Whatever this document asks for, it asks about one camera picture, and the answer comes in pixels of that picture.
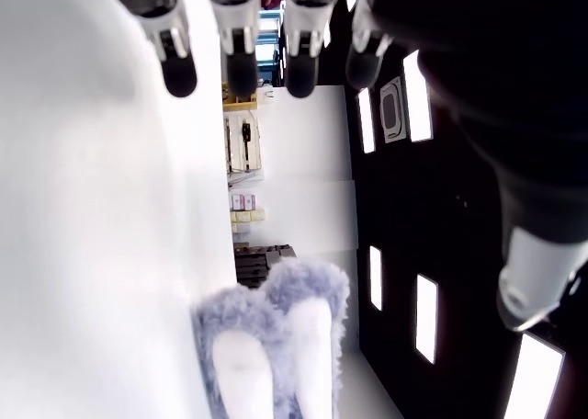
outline faux fur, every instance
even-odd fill
[[[269,277],[260,288],[267,298],[283,313],[288,313],[296,302],[310,297],[324,298],[329,302],[333,323],[331,327],[331,353],[333,357],[333,418],[338,418],[337,400],[341,390],[341,340],[345,334],[349,297],[349,278],[339,267],[298,258],[283,258],[272,267]],[[292,397],[290,419],[301,419],[302,414],[295,396]]]
[[[266,300],[265,294],[238,285],[203,302],[192,319],[213,417],[229,419],[212,361],[212,344],[217,334],[240,330],[263,345],[273,374],[274,418],[288,419],[294,380],[287,327],[283,314]]]

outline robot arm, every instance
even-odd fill
[[[188,96],[197,79],[182,0],[120,1],[152,41],[169,92]],[[210,1],[231,89],[249,96],[257,80],[260,1]],[[335,2],[286,0],[286,86],[293,96],[308,96],[316,85],[322,33]],[[554,4],[568,1],[357,0],[346,66],[350,84],[360,89],[374,83],[393,40],[421,50],[435,98],[452,109],[498,177],[505,266],[497,305],[504,324],[516,331],[558,307],[588,258],[587,99],[582,85],[566,80],[585,70],[556,62],[588,44],[582,26],[569,27],[585,14],[544,8]],[[549,22],[538,25],[547,10]],[[558,41],[558,28],[569,34],[565,41]],[[542,84],[539,76],[550,65],[550,81]]]

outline black wall panel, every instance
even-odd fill
[[[345,84],[351,16],[339,1],[320,83]],[[493,170],[451,115],[432,108],[434,138],[384,143],[379,89],[401,74],[408,49],[393,45],[370,90],[376,151],[363,154],[357,92],[345,84],[359,234],[360,346],[406,419],[502,418],[520,335],[496,311],[503,266],[501,212]],[[381,250],[383,311],[369,301],[368,249]],[[438,284],[436,362],[414,349],[416,277]],[[585,284],[532,333],[566,353],[549,418],[588,417]]]

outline wooden shelf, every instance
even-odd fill
[[[257,109],[257,94],[253,93],[249,97],[237,97],[226,82],[222,83],[222,110],[223,111],[243,111],[247,109]]]
[[[257,101],[222,104],[223,111],[242,111],[247,109],[257,109]]]

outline white floor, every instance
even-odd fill
[[[398,408],[361,353],[344,353],[341,366],[341,419],[402,419]]]

